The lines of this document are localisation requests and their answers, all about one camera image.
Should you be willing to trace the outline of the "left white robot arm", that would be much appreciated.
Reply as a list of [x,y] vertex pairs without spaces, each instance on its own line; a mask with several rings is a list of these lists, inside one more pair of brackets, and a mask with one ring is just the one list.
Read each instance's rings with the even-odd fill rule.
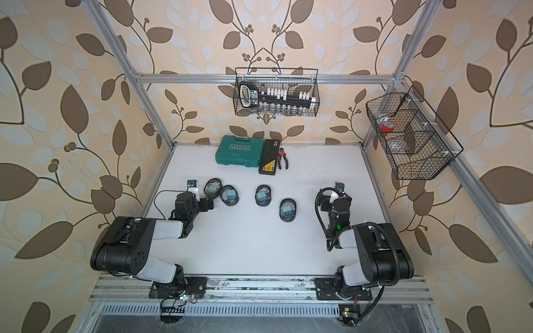
[[199,213],[213,208],[211,196],[200,198],[191,191],[182,191],[169,219],[118,216],[94,247],[90,266],[95,271],[169,287],[171,296],[176,297],[188,290],[183,267],[152,255],[152,243],[188,237]]

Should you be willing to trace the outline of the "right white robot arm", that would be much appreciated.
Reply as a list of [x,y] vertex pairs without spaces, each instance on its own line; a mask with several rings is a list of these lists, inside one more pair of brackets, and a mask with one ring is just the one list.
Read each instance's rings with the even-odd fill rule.
[[391,287],[414,277],[414,264],[391,223],[372,221],[352,225],[352,198],[326,187],[315,198],[315,214],[326,237],[326,250],[352,249],[354,264],[337,268],[332,286],[322,290],[339,299],[352,300],[365,288]]

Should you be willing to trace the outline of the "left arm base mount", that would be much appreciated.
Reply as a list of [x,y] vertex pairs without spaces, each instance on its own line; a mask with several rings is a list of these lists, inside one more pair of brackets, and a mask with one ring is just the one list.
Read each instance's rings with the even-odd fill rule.
[[203,276],[186,277],[183,268],[178,266],[174,279],[170,283],[152,283],[149,298],[195,302],[204,297],[207,290],[207,281],[208,278]]

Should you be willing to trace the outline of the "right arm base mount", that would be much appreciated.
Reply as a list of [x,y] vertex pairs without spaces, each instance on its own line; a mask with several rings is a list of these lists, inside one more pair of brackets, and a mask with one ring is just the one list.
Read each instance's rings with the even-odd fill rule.
[[331,277],[317,277],[315,284],[316,298],[319,301],[372,301],[373,296],[369,289],[362,286],[348,286],[340,272]]

